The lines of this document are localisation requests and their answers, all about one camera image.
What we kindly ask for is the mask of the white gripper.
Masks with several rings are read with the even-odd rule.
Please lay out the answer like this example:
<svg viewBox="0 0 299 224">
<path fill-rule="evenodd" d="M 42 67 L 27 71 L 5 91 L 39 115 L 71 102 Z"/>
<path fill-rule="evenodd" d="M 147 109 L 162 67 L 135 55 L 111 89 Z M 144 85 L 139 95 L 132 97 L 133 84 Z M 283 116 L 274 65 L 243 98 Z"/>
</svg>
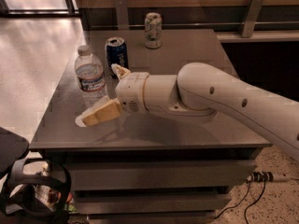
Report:
<svg viewBox="0 0 299 224">
<path fill-rule="evenodd" d="M 102 97 L 76 117 L 75 123 L 79 127 L 90 127 L 100 122 L 116 119 L 121 115 L 122 108 L 130 113 L 147 111 L 144 102 L 144 90 L 150 74 L 148 72 L 131 73 L 129 69 L 116 63 L 113 63 L 111 68 L 117 79 L 120 79 L 115 88 L 118 99 L 110 99 L 108 96 Z"/>
</svg>

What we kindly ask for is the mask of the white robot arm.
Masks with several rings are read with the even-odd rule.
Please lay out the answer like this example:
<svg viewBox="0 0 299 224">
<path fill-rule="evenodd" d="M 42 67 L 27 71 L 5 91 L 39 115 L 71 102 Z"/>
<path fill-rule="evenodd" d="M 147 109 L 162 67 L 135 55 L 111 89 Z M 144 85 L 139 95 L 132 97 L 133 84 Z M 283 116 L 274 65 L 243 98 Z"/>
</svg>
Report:
<svg viewBox="0 0 299 224">
<path fill-rule="evenodd" d="M 252 86 L 206 63 L 187 63 L 176 75 L 152 75 L 112 66 L 116 97 L 101 98 L 76 117 L 79 127 L 115 119 L 122 111 L 169 119 L 232 117 L 299 160 L 299 103 Z"/>
</svg>

